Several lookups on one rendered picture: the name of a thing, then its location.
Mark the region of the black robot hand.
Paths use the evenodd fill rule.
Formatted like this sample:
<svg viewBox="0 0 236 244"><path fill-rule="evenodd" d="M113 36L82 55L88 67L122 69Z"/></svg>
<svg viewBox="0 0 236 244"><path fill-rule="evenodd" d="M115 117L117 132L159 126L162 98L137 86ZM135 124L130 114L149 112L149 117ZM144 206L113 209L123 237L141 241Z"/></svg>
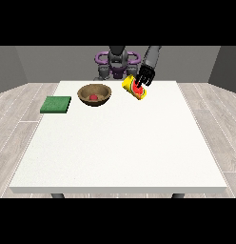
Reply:
<svg viewBox="0 0 236 244"><path fill-rule="evenodd" d="M147 65L142 65L139 73L136 75L135 84L140 88L143 84L149 86L155 76L153 68Z"/></svg>

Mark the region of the yellow cup with melon print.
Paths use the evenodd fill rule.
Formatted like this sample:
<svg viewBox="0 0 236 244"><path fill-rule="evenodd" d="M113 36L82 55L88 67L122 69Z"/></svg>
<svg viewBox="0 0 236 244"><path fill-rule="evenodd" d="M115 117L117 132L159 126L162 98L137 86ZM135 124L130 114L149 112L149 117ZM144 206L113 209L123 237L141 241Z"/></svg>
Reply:
<svg viewBox="0 0 236 244"><path fill-rule="evenodd" d="M135 77L131 74L123 81L122 87L138 100L141 100L147 95L147 91L143 87L138 88L135 81Z"/></svg>

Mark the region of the green square pad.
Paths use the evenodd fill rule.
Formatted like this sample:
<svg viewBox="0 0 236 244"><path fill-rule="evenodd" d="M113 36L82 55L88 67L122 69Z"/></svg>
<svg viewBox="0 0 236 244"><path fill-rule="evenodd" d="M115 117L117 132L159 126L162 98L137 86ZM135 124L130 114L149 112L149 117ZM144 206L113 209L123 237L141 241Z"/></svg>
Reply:
<svg viewBox="0 0 236 244"><path fill-rule="evenodd" d="M66 113L70 100L70 96L47 96L40 113Z"/></svg>

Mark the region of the brown wooden bowl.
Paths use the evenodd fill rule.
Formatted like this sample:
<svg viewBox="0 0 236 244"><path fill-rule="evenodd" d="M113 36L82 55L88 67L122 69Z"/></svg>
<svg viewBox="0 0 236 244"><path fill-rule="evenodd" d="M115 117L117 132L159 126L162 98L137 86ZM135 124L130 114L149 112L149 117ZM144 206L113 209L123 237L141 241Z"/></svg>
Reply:
<svg viewBox="0 0 236 244"><path fill-rule="evenodd" d="M98 107L110 99L111 88L104 84L88 84L83 86L77 95L84 104Z"/></svg>

